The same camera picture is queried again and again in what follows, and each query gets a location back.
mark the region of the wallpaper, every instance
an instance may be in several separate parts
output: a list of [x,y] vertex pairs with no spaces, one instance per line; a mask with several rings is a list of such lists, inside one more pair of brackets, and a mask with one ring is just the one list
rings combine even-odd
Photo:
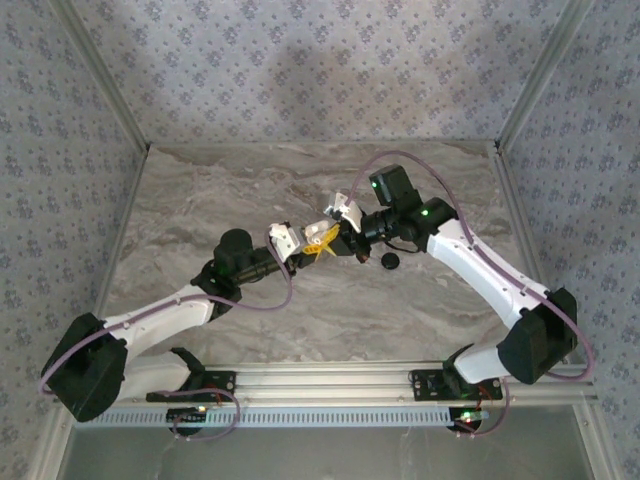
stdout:
[[0,478],[23,478],[40,369],[94,306],[139,156],[42,0],[0,2]]
[[563,1],[76,0],[150,142],[495,138]]
[[640,478],[640,4],[596,4],[509,159],[552,285],[577,296],[602,407]]

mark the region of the marble tabletop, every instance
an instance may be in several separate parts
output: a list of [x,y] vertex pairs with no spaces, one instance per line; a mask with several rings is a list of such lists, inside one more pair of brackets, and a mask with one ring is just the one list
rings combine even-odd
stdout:
[[[430,163],[459,197],[475,232],[520,267],[518,251],[486,142],[382,142],[152,147],[126,227],[107,299],[108,315],[173,293],[212,258],[222,233],[243,228],[262,245],[274,222],[305,225],[323,218],[328,194],[346,192],[375,152],[401,149]],[[445,197],[420,167],[399,158],[423,199]],[[380,208],[367,182],[366,211]],[[504,335],[486,302],[429,255],[400,253],[385,270],[376,245],[369,262],[323,256],[294,278],[291,304],[275,313],[235,308],[187,330],[149,353],[186,347],[203,363],[438,360],[472,342]],[[243,302],[277,305],[280,275],[243,287]]]

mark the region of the pink cable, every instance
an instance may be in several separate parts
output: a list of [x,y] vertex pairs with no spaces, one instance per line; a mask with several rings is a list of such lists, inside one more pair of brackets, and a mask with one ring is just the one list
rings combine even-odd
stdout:
[[291,302],[291,298],[293,297],[293,284],[291,282],[291,275],[289,275],[289,271],[287,270],[287,267],[284,265],[282,260],[280,260],[280,257],[278,256],[278,254],[274,250],[273,245],[271,244],[271,239],[269,238],[269,232],[268,231],[265,232],[264,237],[265,237],[265,244],[267,246],[267,250],[269,250],[269,253],[275,259],[276,263],[278,264],[278,267],[280,267],[280,270],[282,271],[282,275],[284,276],[284,278],[285,278],[285,280],[287,282],[287,298],[285,298],[285,300],[280,305],[276,305],[275,307],[255,307],[253,305],[245,305],[243,303],[237,303],[237,302],[233,302],[231,300],[227,300],[226,298],[218,297],[218,296],[215,296],[215,295],[207,295],[207,294],[204,294],[204,293],[203,294],[195,294],[195,295],[187,295],[185,297],[182,297],[182,298],[179,298],[179,299],[175,299],[175,300],[168,300],[168,301],[166,301],[164,303],[161,303],[160,305],[156,305],[155,307],[152,307],[152,308],[150,308],[148,310],[140,312],[140,313],[138,313],[137,315],[134,315],[131,318],[123,320],[120,323],[115,323],[113,325],[110,325],[107,328],[104,328],[103,330],[100,330],[98,332],[92,333],[88,337],[83,338],[82,340],[80,340],[73,347],[71,347],[69,350],[64,352],[60,356],[60,358],[58,358],[53,363],[53,365],[51,365],[51,367],[49,367],[49,369],[42,375],[42,378],[40,379],[40,382],[38,383],[38,392],[41,395],[52,395],[52,392],[46,390],[47,382],[51,379],[51,376],[54,373],[56,373],[56,371],[58,371],[58,369],[67,360],[69,360],[76,352],[78,352],[79,350],[83,349],[84,347],[89,345],[91,342],[94,342],[98,338],[100,338],[100,337],[102,337],[104,335],[107,335],[108,333],[113,332],[114,330],[119,330],[121,328],[124,328],[125,325],[133,325],[134,323],[137,323],[137,322],[139,322],[141,320],[144,320],[145,318],[149,317],[150,315],[153,315],[154,313],[158,313],[158,312],[161,312],[163,310],[166,310],[167,308],[172,307],[173,305],[177,305],[177,304],[179,304],[181,302],[186,302],[186,301],[189,301],[189,300],[210,300],[212,302],[224,303],[225,305],[230,305],[232,307],[240,307],[240,308],[244,308],[244,309],[247,309],[247,310],[253,310],[253,311],[258,311],[258,312],[273,312],[273,311],[281,310],[281,309],[285,308],[287,305],[289,305],[289,303]]
[[500,267],[500,265],[495,263],[487,255],[487,253],[484,250],[482,250],[481,247],[479,247],[478,245],[474,244],[473,235],[471,234],[471,229],[469,228],[469,224],[467,223],[467,221],[465,219],[465,216],[464,216],[464,213],[462,211],[462,208],[460,207],[460,204],[458,203],[458,199],[453,194],[453,191],[449,188],[449,186],[445,182],[444,178],[442,178],[440,176],[440,174],[433,169],[433,167],[431,167],[429,164],[424,162],[422,159],[420,159],[419,157],[413,155],[412,153],[404,152],[402,150],[388,150],[388,151],[384,151],[384,152],[380,152],[380,153],[375,154],[358,171],[358,175],[356,176],[356,179],[354,180],[353,185],[351,186],[351,190],[349,191],[349,195],[347,197],[347,201],[345,202],[345,205],[349,205],[351,203],[351,201],[353,200],[353,197],[354,197],[355,192],[356,192],[356,188],[358,188],[358,184],[360,183],[360,181],[364,177],[364,175],[365,175],[366,171],[369,169],[369,167],[371,167],[371,165],[373,165],[373,163],[376,162],[377,160],[379,160],[379,159],[381,159],[383,157],[387,157],[389,155],[398,155],[398,156],[401,156],[401,157],[406,157],[406,158],[408,158],[410,160],[413,160],[414,162],[416,162],[421,167],[425,168],[440,183],[440,185],[442,185],[442,187],[447,192],[447,195],[451,199],[451,203],[453,203],[453,208],[456,210],[456,212],[458,214],[458,219],[460,220],[460,226],[462,227],[462,231],[464,232],[464,235],[465,235],[467,241],[469,242],[469,245],[471,245],[472,248],[478,253],[480,258],[482,258],[484,260],[484,262],[487,265],[489,265],[489,267],[491,267],[493,269],[494,272],[496,272],[498,275],[500,275],[502,278],[504,278],[507,282],[511,283],[516,288],[518,288],[520,291],[523,291],[525,294],[530,295],[531,297],[536,299],[538,302],[542,303],[549,310],[551,310],[553,313],[555,313],[558,317],[560,317],[560,319],[571,329],[571,331],[573,333],[575,333],[575,335],[578,338],[578,340],[580,341],[580,343],[582,343],[582,345],[584,345],[584,348],[585,348],[585,351],[586,351],[586,354],[587,354],[587,366],[586,366],[586,368],[584,369],[584,371],[580,375],[567,376],[567,375],[560,375],[560,374],[552,373],[552,372],[547,373],[547,375],[552,377],[552,378],[555,378],[555,379],[558,379],[558,380],[564,380],[564,381],[567,381],[567,382],[579,382],[581,380],[584,380],[585,378],[589,378],[591,376],[591,374],[593,373],[593,369],[595,368],[595,357],[594,357],[594,354],[593,354],[593,348],[591,347],[591,345],[589,343],[589,340],[587,340],[586,335],[584,333],[582,333],[582,330],[580,330],[578,328],[578,326],[573,322],[573,320],[571,320],[571,318],[569,318],[569,316],[566,313],[564,313],[562,310],[560,310],[558,307],[556,307],[552,302],[550,302],[546,297],[540,295],[538,292],[534,292],[532,290],[526,289],[526,285],[524,283],[520,282],[518,279],[516,279],[512,275],[510,275],[509,272],[505,271],[502,267]]
[[236,406],[236,413],[233,416],[233,421],[227,426],[227,428],[225,428],[222,432],[216,434],[216,435],[205,435],[202,437],[188,437],[185,435],[180,435],[178,433],[178,424],[182,421],[182,419],[188,415],[190,415],[189,413],[183,413],[178,415],[174,420],[173,420],[173,426],[171,427],[171,431],[174,433],[174,435],[176,436],[177,439],[179,440],[185,440],[187,442],[208,442],[211,440],[217,440],[219,438],[224,437],[225,435],[228,435],[229,433],[231,433],[233,430],[235,430],[235,428],[238,426],[238,423],[240,422],[240,418],[242,416],[242,411],[240,410],[240,402],[238,401],[238,399],[236,398],[235,395],[233,395],[231,392],[227,392],[226,390],[221,390],[219,388],[201,388],[199,390],[188,390],[185,392],[169,392],[167,390],[162,390],[159,392],[155,392],[158,395],[162,395],[164,397],[182,397],[182,396],[186,396],[186,395],[199,395],[202,393],[211,393],[211,394],[218,394],[218,395],[223,395],[225,397],[227,397],[229,400],[231,400],[235,406]]

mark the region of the black motor joint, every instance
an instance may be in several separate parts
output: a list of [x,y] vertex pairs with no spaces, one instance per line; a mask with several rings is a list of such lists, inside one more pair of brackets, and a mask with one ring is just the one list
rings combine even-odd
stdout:
[[357,233],[342,221],[340,233],[330,244],[336,255],[356,255],[361,262],[371,253],[371,245],[400,238],[426,252],[429,236],[452,218],[456,211],[444,200],[434,197],[423,202],[400,165],[389,165],[369,176],[369,182],[384,210],[363,215]]

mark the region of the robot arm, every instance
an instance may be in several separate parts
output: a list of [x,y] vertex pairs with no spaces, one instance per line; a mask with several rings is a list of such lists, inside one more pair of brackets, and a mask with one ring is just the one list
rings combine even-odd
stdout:
[[[78,317],[45,365],[43,381],[79,421],[95,418],[123,398],[157,390],[201,388],[202,366],[188,353],[174,350],[152,359],[139,355],[182,330],[204,325],[228,312],[229,302],[241,299],[242,284],[280,270],[281,264],[293,276],[327,247],[334,255],[355,256],[363,263],[372,245],[397,237],[414,243],[418,250],[460,275],[509,329],[502,341],[469,345],[443,363],[444,379],[455,395],[463,397],[472,385],[506,375],[534,383],[575,348],[575,334],[531,295],[535,292],[540,298],[546,297],[575,322],[576,303],[568,292],[549,292],[513,268],[473,232],[471,244],[456,211],[439,198],[423,202],[402,167],[385,167],[369,179],[386,209],[366,215],[355,203],[348,204],[347,197],[336,194],[325,210],[338,222],[335,225],[328,220],[306,227],[273,224],[269,231],[273,255],[267,247],[254,249],[246,231],[230,230],[214,249],[213,260],[175,294],[104,321],[92,314]],[[503,272],[519,279],[524,288],[515,287],[490,267],[478,247]],[[212,301],[212,296],[221,300]],[[51,366],[70,348],[96,333],[105,335],[49,374]]]

